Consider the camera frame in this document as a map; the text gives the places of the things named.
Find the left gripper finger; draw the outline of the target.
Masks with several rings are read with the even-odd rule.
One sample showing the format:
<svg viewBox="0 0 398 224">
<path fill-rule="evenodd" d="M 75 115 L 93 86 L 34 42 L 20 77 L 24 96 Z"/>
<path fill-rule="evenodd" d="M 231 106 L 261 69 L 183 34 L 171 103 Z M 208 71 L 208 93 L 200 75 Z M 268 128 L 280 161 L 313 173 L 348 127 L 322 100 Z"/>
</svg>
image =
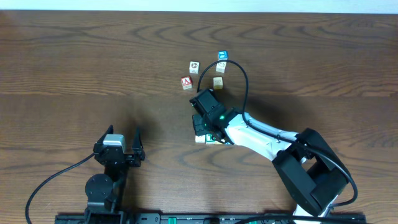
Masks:
<svg viewBox="0 0 398 224">
<path fill-rule="evenodd" d="M 113 125 L 111 124 L 111 125 L 107 128 L 107 130 L 105 131 L 105 133 L 96 141 L 96 145 L 109 145 L 109 143 L 107 143 L 107 142 L 105 141 L 105 139 L 106 139 L 106 136 L 107 136 L 108 134 L 113 134 L 113 132 L 114 132 L 114 128 L 113 128 Z"/>
<path fill-rule="evenodd" d="M 144 152 L 144 147 L 141 141 L 141 131 L 139 128 L 136 128 L 131 149 L 135 154 L 142 154 Z"/>
</svg>

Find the plain front wooden block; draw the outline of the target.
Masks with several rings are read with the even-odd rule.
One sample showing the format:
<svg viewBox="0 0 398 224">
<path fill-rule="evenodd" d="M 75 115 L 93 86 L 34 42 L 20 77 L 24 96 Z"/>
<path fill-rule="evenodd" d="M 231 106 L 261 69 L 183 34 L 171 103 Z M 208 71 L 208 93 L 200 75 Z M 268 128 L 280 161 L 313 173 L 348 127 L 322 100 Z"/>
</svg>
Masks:
<svg viewBox="0 0 398 224">
<path fill-rule="evenodd" d="M 195 136 L 195 142 L 196 143 L 206 143 L 206 136 Z"/>
</svg>

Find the green number 7 block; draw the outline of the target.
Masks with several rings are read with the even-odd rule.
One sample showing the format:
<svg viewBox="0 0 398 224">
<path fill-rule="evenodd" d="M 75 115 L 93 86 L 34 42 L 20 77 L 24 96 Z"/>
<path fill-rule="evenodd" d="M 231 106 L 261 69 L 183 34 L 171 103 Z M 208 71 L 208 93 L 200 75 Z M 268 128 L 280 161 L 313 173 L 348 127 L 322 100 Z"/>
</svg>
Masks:
<svg viewBox="0 0 398 224">
<path fill-rule="evenodd" d="M 215 142 L 216 142 L 216 139 L 212 134 L 206 135 L 206 140 L 205 140 L 206 144 L 215 144 Z"/>
</svg>

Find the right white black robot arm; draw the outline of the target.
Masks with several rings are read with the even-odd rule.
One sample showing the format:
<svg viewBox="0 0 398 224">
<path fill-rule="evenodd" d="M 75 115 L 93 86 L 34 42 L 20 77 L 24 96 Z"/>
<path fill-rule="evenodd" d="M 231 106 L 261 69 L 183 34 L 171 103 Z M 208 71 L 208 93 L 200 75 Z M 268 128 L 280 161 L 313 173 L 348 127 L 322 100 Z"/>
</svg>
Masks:
<svg viewBox="0 0 398 224">
<path fill-rule="evenodd" d="M 353 183 L 347 168 L 312 129 L 283 131 L 222 105 L 200 108 L 192 121 L 196 136 L 211 135 L 216 142 L 246 147 L 270 160 L 297 203 L 296 216 L 326 217 Z"/>
</svg>

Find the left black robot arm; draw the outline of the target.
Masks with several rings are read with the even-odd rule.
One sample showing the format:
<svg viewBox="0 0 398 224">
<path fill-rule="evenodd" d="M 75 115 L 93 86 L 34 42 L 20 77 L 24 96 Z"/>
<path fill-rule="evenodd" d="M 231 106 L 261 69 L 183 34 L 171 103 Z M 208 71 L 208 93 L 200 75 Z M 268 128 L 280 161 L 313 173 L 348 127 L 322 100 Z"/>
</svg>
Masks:
<svg viewBox="0 0 398 224">
<path fill-rule="evenodd" d="M 83 223 L 129 222 L 130 215 L 121 210 L 121 202 L 129 169 L 141 166 L 146 157 L 140 129 L 136 129 L 131 149 L 128 154 L 124 136 L 115 134 L 112 125 L 94 144 L 94 158 L 104 166 L 104 172 L 90 177 L 85 185 L 88 201 Z"/>
</svg>

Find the red letter A block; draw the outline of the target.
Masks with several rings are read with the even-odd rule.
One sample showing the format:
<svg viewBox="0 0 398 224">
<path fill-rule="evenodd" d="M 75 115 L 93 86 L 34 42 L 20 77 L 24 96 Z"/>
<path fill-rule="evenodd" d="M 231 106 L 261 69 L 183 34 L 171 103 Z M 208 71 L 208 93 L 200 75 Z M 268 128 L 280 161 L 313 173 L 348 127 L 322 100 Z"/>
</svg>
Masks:
<svg viewBox="0 0 398 224">
<path fill-rule="evenodd" d="M 191 89 L 192 88 L 192 79 L 191 77 L 182 77 L 181 78 L 181 84 L 184 90 Z"/>
</svg>

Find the yellow sided picture block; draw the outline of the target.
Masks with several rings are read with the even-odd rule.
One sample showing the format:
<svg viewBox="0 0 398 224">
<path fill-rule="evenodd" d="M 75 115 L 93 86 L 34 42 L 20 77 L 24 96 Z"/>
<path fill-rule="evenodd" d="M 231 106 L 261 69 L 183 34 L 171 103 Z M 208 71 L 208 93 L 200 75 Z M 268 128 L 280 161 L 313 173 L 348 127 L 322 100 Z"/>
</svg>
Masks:
<svg viewBox="0 0 398 224">
<path fill-rule="evenodd" d="M 213 78 L 213 89 L 221 90 L 223 88 L 223 78 L 222 77 L 214 77 Z"/>
</svg>

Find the soccer ball picture block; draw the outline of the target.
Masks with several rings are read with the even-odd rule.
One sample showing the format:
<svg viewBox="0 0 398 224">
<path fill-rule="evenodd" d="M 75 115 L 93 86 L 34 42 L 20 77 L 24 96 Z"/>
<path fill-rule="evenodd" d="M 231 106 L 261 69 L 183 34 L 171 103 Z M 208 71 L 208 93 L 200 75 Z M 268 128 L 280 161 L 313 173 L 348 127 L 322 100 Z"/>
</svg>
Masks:
<svg viewBox="0 0 398 224">
<path fill-rule="evenodd" d="M 190 66 L 189 66 L 189 72 L 190 73 L 198 74 L 199 68 L 200 68 L 200 63 L 199 62 L 194 62 L 194 61 L 190 62 Z"/>
</svg>

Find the plain block beside blue block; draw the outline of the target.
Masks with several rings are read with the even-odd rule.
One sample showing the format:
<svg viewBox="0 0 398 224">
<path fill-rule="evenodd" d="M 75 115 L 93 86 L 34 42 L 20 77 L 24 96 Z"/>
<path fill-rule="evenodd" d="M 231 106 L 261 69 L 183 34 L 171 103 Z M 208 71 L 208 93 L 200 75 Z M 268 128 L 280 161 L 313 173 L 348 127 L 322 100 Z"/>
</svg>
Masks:
<svg viewBox="0 0 398 224">
<path fill-rule="evenodd" d="M 227 61 L 220 61 L 216 64 L 216 72 L 224 73 L 226 68 Z"/>
</svg>

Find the blue top wooden block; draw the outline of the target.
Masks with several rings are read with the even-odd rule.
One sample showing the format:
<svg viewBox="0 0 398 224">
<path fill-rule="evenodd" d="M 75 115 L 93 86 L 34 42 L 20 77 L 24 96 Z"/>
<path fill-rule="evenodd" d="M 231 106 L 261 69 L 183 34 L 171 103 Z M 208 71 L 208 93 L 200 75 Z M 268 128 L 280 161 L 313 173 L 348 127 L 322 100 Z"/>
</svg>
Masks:
<svg viewBox="0 0 398 224">
<path fill-rule="evenodd" d="M 228 52 L 226 50 L 218 51 L 218 60 L 227 60 Z"/>
</svg>

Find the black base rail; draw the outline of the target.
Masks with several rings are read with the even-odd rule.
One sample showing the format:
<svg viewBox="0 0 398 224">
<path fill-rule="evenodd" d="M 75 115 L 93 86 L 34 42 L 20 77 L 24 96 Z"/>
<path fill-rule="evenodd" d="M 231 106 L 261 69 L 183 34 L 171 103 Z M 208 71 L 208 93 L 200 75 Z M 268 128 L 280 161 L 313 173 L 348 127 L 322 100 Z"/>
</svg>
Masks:
<svg viewBox="0 0 398 224">
<path fill-rule="evenodd" d="M 282 224 L 282 223 L 328 223 L 320 221 L 293 221 L 271 218 L 271 216 L 288 216 L 283 213 L 267 213 L 264 220 L 253 220 L 245 221 L 246 223 L 255 224 Z M 55 216 L 54 223 L 59 224 L 72 224 L 72 223 L 127 223 L 127 224 L 234 224 L 242 220 L 255 217 L 254 214 L 250 215 L 192 215 L 192 214 L 159 214 L 159 213 L 137 213 L 137 214 L 86 214 L 86 215 L 57 215 Z M 337 219 L 341 223 L 342 221 L 348 221 L 350 223 L 366 223 L 366 217 L 364 215 L 334 215 L 329 214 L 327 218 Z"/>
</svg>

